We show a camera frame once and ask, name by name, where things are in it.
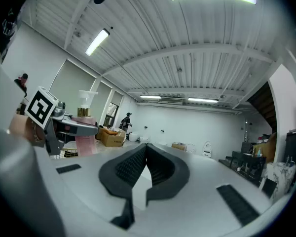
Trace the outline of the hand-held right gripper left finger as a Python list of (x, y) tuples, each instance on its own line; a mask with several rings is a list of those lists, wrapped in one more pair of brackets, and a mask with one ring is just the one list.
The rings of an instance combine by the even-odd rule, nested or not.
[(112, 224), (125, 230), (135, 222), (132, 189), (146, 166), (146, 146), (141, 144), (107, 161), (99, 170), (99, 180), (108, 193), (125, 199), (121, 215), (111, 220)]

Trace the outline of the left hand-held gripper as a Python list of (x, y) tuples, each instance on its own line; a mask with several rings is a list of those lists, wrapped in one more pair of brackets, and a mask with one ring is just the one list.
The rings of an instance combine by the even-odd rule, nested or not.
[(46, 148), (49, 155), (59, 155), (66, 135), (95, 136), (98, 127), (70, 119), (66, 115), (64, 103), (46, 88), (39, 86), (25, 108), (31, 121), (34, 140)]

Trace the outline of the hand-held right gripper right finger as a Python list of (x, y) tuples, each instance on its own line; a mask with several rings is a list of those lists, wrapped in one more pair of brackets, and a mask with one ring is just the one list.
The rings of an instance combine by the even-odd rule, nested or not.
[(185, 161), (151, 143), (146, 144), (146, 166), (151, 175), (152, 187), (146, 192), (146, 205), (150, 201), (175, 197), (188, 183), (190, 170)]

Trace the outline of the person's left forearm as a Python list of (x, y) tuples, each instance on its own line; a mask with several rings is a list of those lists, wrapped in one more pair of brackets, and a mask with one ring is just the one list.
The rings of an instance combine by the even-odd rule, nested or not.
[(45, 145), (43, 129), (28, 116), (15, 114), (10, 123), (9, 131), (13, 135), (26, 139), (32, 146), (44, 147)]

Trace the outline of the large cardboard box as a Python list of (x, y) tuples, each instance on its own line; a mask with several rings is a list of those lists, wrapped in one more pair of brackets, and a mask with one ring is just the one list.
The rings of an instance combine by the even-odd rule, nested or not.
[(102, 130), (101, 142), (106, 147), (121, 147), (124, 143), (126, 133), (121, 130), (119, 132)]

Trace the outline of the grey roller blind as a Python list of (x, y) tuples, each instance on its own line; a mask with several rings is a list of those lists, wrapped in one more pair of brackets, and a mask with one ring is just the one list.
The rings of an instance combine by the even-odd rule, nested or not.
[(79, 91), (89, 91), (94, 81), (92, 75), (66, 60), (52, 83), (50, 92), (59, 101), (65, 102), (67, 113), (76, 116), (77, 108), (80, 106)]
[(95, 118), (95, 121), (98, 123), (101, 119), (103, 110), (105, 108), (108, 97), (111, 93), (112, 88), (106, 85), (103, 82), (99, 83), (98, 88), (95, 90), (95, 87), (92, 88), (91, 91), (98, 92), (93, 97), (93, 101), (91, 104), (91, 116)]

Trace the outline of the black vanity table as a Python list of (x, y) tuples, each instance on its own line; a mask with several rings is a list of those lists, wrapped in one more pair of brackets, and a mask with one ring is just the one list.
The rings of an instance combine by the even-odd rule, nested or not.
[(226, 156), (219, 162), (258, 186), (266, 164), (266, 157), (254, 157), (252, 154), (233, 151), (231, 156)]

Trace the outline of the marble cabinet with black panel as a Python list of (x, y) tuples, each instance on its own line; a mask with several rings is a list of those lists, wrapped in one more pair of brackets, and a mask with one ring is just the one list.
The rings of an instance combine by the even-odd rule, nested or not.
[(296, 164), (268, 163), (259, 190), (265, 193), (272, 203), (275, 203), (288, 193), (295, 173)]

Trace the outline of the brown staircase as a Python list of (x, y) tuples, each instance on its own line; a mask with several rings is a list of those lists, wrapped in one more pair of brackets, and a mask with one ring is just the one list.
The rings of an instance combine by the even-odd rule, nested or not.
[(272, 129), (277, 132), (277, 118), (272, 92), (266, 82), (255, 94), (247, 100), (257, 112), (266, 120)]

